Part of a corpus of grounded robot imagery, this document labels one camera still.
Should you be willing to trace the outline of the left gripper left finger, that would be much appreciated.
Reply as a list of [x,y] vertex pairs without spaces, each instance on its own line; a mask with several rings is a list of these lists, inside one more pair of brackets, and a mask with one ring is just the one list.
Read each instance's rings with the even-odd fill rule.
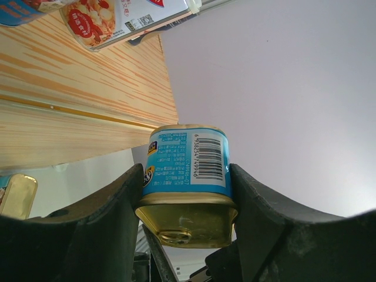
[[46,217],[1,217],[2,281],[130,281],[143,167]]

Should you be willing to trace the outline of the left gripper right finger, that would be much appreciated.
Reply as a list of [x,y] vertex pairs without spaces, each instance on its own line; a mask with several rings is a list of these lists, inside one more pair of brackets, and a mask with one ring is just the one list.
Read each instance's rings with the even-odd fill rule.
[[375,280],[375,211],[335,216],[230,170],[244,281]]

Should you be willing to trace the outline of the wooden cube shelf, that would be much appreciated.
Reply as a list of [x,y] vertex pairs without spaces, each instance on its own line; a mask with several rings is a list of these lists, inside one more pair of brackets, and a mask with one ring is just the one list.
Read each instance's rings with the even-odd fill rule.
[[118,152],[179,120],[162,40],[78,44],[58,12],[1,28],[1,168]]

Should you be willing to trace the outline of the white lid can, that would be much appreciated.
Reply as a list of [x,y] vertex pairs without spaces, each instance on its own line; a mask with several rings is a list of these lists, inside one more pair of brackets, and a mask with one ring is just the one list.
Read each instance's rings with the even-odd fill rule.
[[73,37],[97,52],[200,12],[202,1],[77,1],[60,10]]

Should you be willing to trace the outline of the white lid can colourful label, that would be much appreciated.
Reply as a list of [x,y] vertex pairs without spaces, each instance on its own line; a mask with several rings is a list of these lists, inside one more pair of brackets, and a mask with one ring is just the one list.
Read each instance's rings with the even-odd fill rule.
[[27,24],[75,1],[54,0],[1,0],[1,25]]

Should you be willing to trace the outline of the dark round tin can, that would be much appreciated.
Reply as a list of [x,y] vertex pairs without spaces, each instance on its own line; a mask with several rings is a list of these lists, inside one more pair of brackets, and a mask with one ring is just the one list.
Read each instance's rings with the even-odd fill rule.
[[142,42],[147,41],[148,39],[150,39],[154,36],[160,35],[162,32],[168,31],[168,30],[170,30],[170,29],[172,29],[172,28],[174,28],[174,27],[176,27],[176,26],[178,26],[182,23],[185,23],[185,22],[187,22],[190,19],[193,19],[195,17],[196,17],[196,15],[190,15],[190,16],[184,17],[182,19],[173,21],[173,22],[171,22],[171,23],[169,23],[165,26],[162,26],[162,27],[159,27],[155,30],[146,32],[145,34],[142,34],[135,39],[131,39],[131,40],[128,41],[128,43],[131,44],[132,46],[137,46],[137,45],[141,44]]

